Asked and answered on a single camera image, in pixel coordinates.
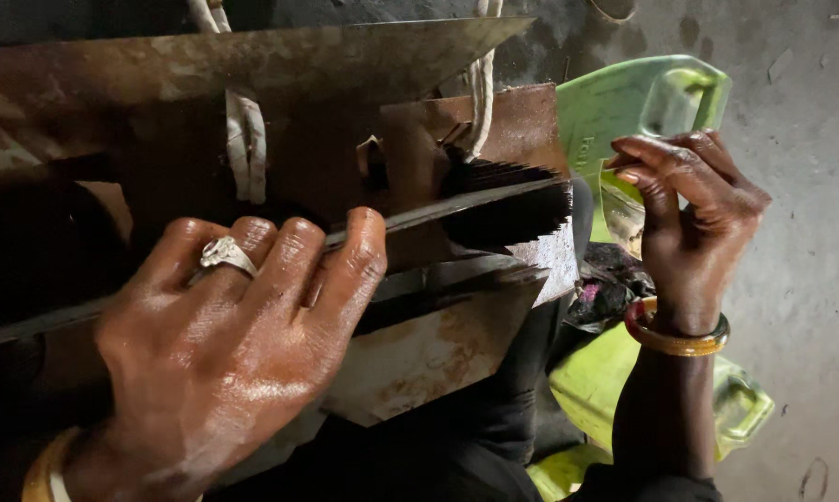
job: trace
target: plastic jug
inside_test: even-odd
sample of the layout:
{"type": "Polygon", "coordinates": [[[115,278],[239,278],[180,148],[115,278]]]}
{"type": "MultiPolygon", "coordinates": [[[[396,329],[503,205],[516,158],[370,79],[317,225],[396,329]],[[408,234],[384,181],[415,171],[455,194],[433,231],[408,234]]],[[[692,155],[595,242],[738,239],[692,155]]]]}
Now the plastic jug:
{"type": "Polygon", "coordinates": [[[634,213],[641,229],[639,192],[601,173],[602,162],[614,155],[611,141],[637,133],[657,137],[718,129],[731,86],[725,73],[707,63],[667,55],[613,64],[556,87],[562,151],[592,189],[592,241],[616,242],[633,253],[626,242],[633,237],[633,225],[623,212],[634,213]],[[632,207],[632,201],[639,207],[632,207]]]}
{"type": "Polygon", "coordinates": [[[525,472],[537,486],[543,502],[558,502],[583,483],[587,467],[593,463],[614,463],[611,455],[589,443],[547,456],[528,465],[525,472]]]}
{"type": "MultiPolygon", "coordinates": [[[[566,357],[550,374],[549,388],[571,422],[611,450],[614,409],[640,344],[623,323],[566,357]]],[[[748,446],[775,403],[747,371],[717,356],[714,364],[716,459],[748,446]]]]}

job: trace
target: ring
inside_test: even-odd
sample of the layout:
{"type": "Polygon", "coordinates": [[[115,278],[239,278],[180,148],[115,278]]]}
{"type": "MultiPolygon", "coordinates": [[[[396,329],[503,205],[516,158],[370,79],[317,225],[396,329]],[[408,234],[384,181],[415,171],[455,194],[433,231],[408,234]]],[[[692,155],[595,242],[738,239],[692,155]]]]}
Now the ring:
{"type": "Polygon", "coordinates": [[[216,238],[202,248],[202,258],[199,261],[202,268],[213,267],[218,264],[228,264],[246,272],[252,279],[258,275],[258,269],[234,238],[229,235],[216,238]]]}

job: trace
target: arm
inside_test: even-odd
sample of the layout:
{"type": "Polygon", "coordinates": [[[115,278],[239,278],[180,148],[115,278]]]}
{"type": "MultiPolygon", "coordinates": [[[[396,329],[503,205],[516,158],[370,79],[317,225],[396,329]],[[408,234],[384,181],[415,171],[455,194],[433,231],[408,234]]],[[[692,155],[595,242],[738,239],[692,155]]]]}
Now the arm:
{"type": "Polygon", "coordinates": [[[383,219],[356,209],[343,249],[321,256],[323,242],[301,219],[169,225],[101,317],[115,411],[67,457],[74,502],[193,502],[324,390],[384,275],[383,219]],[[223,265],[188,288],[224,235],[258,274],[223,265]]]}
{"type": "MultiPolygon", "coordinates": [[[[769,195],[739,172],[714,131],[665,141],[633,136],[613,146],[617,176],[645,203],[642,260],[659,296],[653,328],[711,333],[769,195]],[[682,210],[677,194],[689,201],[682,210]]],[[[713,374],[713,356],[642,348],[614,413],[614,465],[647,477],[712,478],[713,374]]]]}

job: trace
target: gold bangle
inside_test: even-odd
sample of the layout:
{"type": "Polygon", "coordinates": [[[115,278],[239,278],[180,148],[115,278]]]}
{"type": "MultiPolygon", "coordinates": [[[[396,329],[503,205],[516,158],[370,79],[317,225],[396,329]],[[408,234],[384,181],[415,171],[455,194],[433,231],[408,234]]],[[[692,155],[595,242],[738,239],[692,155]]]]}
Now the gold bangle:
{"type": "Polygon", "coordinates": [[[709,356],[719,352],[729,340],[729,320],[720,314],[716,329],[703,337],[675,337],[658,333],[640,323],[640,319],[651,320],[658,311],[658,298],[637,300],[627,308],[624,319],[627,332],[645,348],[663,352],[669,356],[709,356]]]}
{"type": "Polygon", "coordinates": [[[59,473],[62,472],[69,445],[79,437],[80,431],[78,427],[66,429],[35,459],[23,482],[22,502],[65,502],[69,499],[65,487],[57,490],[62,493],[57,493],[54,488],[62,486],[59,473]]]}

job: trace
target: hand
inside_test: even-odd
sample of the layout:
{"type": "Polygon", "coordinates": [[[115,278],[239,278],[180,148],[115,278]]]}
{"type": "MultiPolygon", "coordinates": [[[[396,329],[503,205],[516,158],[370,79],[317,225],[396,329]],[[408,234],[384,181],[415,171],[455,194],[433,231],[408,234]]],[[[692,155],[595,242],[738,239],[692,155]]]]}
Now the hand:
{"type": "Polygon", "coordinates": [[[748,181],[715,131],[669,139],[618,138],[609,167],[642,193],[642,261],[658,291],[656,323],[676,334],[712,332],[720,303],[770,196],[748,181]],[[679,208],[677,193],[689,204],[679,208]]]}
{"type": "Polygon", "coordinates": [[[341,364],[385,272],[384,234],[355,209],[322,257],[323,231],[302,219],[171,223],[101,317],[115,414],[70,456],[72,500],[192,502],[288,423],[341,364]],[[202,247],[228,233],[258,275],[223,264],[188,288],[202,247]]]}

